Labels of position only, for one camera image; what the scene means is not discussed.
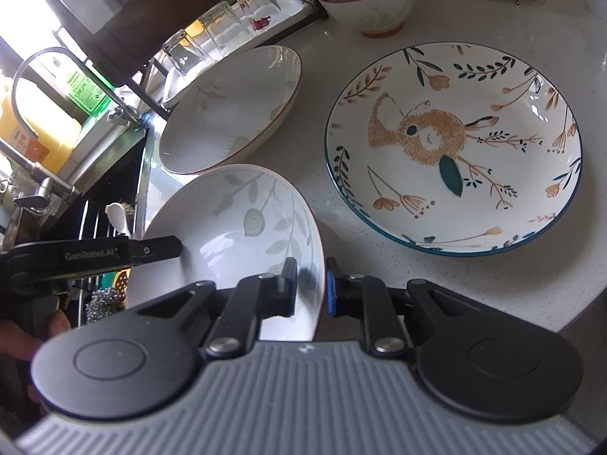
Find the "left hand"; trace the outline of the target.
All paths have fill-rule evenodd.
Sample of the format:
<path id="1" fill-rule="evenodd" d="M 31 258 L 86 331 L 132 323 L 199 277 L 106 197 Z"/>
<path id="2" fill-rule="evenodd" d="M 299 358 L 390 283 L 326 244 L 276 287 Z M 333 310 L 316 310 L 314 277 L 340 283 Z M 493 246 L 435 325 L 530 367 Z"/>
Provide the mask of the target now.
<path id="1" fill-rule="evenodd" d="M 47 326 L 47 337 L 52 338 L 61 335 L 62 333 L 69 332 L 70 330 L 71 325 L 66 314 L 63 313 L 62 310 L 58 310 L 49 319 Z M 10 358 L 15 359 L 18 362 L 23 362 L 29 366 L 42 344 L 43 342 L 40 339 L 26 333 L 11 320 L 1 320 L 2 355 L 8 355 Z M 33 387 L 30 366 L 28 367 L 28 370 L 29 372 L 26 375 L 28 380 L 27 395 L 33 404 L 37 405 L 41 410 L 43 410 L 38 391 L 35 387 Z"/>

